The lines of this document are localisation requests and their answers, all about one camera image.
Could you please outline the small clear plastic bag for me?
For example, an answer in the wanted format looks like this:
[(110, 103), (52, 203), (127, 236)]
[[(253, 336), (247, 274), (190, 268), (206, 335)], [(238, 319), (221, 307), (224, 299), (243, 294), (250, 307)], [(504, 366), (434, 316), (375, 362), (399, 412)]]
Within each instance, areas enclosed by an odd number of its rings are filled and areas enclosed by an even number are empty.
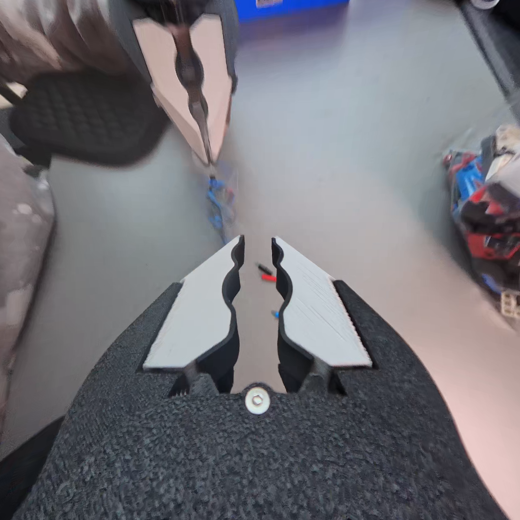
[(208, 220), (224, 244), (231, 240), (236, 220), (238, 170), (228, 161), (219, 160), (209, 167), (206, 186)]

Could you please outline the grey desk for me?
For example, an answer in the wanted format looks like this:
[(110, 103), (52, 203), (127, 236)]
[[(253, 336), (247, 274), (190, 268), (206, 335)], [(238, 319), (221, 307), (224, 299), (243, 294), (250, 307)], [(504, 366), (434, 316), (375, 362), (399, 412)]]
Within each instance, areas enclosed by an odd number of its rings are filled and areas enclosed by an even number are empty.
[[(462, 268), (441, 160), (509, 113), (451, 1), (351, 1), (242, 27), (222, 158), (245, 236), (235, 392), (283, 390), (281, 304), (255, 264), (280, 236), (420, 357), (473, 464), (519, 519), (519, 333)], [(57, 226), (18, 346), (1, 458), (63, 415), (101, 355), (221, 241), (175, 128), (121, 170), (53, 159)]]

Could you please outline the large bag of toy bricks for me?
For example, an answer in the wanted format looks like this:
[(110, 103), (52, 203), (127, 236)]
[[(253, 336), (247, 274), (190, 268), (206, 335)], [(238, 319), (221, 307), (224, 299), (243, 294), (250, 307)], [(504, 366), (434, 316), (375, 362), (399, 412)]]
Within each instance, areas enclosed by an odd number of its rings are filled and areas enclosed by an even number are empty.
[(505, 319), (519, 321), (519, 126), (443, 158), (450, 213), (471, 275)]

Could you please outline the person's grey sweatshirt torso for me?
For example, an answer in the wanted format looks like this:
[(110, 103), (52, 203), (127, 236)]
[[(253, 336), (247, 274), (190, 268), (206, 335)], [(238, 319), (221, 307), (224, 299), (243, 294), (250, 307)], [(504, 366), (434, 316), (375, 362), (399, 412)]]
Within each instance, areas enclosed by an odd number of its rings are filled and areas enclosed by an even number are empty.
[(55, 221), (47, 173), (18, 155), (1, 136), (1, 417), (16, 343)]

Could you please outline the blue plastic storage bin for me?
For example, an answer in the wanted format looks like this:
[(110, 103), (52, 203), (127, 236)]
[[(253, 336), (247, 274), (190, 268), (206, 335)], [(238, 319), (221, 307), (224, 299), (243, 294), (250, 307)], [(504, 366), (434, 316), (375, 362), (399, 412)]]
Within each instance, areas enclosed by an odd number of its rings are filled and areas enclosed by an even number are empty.
[(241, 23), (343, 6), (348, 3), (349, 1), (235, 1)]

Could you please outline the person's left forearm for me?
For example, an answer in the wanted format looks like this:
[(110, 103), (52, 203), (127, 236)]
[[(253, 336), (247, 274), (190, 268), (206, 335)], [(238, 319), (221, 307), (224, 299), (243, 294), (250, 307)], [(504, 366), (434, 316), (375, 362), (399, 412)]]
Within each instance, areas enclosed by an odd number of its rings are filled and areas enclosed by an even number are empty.
[(1, 1), (1, 80), (87, 68), (127, 68), (107, 1)]

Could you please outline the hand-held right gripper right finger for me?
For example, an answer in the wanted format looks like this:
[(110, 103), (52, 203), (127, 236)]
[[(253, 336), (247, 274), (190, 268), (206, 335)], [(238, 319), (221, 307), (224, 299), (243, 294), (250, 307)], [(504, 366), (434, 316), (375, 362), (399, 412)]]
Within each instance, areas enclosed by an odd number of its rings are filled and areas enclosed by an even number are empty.
[(280, 237), (271, 240), (278, 310), (278, 372), (287, 393), (345, 394), (340, 373), (372, 370), (373, 356), (340, 296), (339, 281)]

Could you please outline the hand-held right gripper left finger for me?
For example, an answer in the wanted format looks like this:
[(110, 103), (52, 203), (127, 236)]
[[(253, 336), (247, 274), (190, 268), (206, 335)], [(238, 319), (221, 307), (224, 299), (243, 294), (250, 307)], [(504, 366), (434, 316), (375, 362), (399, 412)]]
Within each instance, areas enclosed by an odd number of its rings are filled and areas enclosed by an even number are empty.
[(245, 238), (238, 235), (181, 282), (143, 358), (143, 372), (178, 373), (189, 384), (207, 374), (230, 393), (239, 356), (233, 301), (241, 289)]

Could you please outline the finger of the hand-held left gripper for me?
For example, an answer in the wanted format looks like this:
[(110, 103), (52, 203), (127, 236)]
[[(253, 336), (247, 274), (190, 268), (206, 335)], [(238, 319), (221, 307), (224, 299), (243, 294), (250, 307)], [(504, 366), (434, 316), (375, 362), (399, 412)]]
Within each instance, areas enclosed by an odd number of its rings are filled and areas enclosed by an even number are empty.
[(134, 30), (151, 76), (156, 102), (198, 158), (208, 163), (199, 126), (189, 111), (188, 93), (176, 74), (177, 49), (171, 33), (150, 19), (136, 20)]
[(232, 81), (228, 74), (223, 26), (217, 15), (202, 15), (190, 30), (191, 41), (204, 78), (202, 94), (207, 104), (207, 141), (216, 162), (230, 122)]

